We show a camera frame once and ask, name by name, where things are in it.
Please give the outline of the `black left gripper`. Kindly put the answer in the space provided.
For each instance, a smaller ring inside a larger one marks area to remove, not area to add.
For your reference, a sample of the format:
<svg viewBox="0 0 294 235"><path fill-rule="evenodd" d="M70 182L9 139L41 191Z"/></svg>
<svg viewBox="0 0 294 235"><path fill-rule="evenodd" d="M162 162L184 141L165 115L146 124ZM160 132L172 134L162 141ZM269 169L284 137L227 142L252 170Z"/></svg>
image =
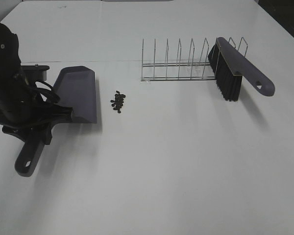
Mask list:
<svg viewBox="0 0 294 235"><path fill-rule="evenodd" d="M15 137L27 137L28 143L50 145L52 129L61 123L72 123L73 108L54 103L27 105L20 104L20 109L3 111L0 109L2 132Z"/></svg>

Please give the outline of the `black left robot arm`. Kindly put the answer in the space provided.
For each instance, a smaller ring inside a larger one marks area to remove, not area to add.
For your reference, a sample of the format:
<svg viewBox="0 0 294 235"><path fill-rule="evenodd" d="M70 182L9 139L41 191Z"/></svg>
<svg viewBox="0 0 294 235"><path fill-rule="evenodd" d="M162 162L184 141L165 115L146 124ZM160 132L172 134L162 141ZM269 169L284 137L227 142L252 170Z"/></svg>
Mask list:
<svg viewBox="0 0 294 235"><path fill-rule="evenodd" d="M17 34L0 23L0 125L23 141L34 134L49 145L53 127L72 120L72 108L60 106L59 101L50 84L27 76Z"/></svg>

